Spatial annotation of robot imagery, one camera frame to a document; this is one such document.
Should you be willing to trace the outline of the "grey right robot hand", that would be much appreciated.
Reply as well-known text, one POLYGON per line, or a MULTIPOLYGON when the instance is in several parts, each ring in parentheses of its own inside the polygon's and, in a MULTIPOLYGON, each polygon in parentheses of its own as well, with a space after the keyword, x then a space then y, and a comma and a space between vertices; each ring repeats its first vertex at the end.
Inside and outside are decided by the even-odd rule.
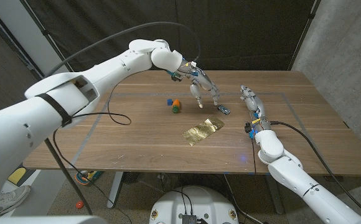
POLYGON ((246 103, 246 107, 252 112, 252 115, 257 114, 257 118, 266 116, 265 107, 262 100, 245 85, 241 85, 242 96, 240 99, 246 103))

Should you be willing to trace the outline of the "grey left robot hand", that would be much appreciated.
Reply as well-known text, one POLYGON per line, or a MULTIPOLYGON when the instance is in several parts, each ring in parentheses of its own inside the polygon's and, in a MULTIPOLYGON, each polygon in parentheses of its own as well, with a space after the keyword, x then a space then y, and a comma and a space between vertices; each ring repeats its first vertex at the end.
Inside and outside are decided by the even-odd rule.
POLYGON ((218 98, 220 95, 218 88, 214 82, 212 82, 210 78, 204 73, 204 71, 197 67, 195 62, 188 62, 183 60, 177 71, 181 74, 181 77, 187 77, 189 80, 191 80, 192 83, 190 84, 190 92, 197 100, 200 108, 204 107, 202 103, 200 87, 209 91, 214 105, 218 106, 218 98))

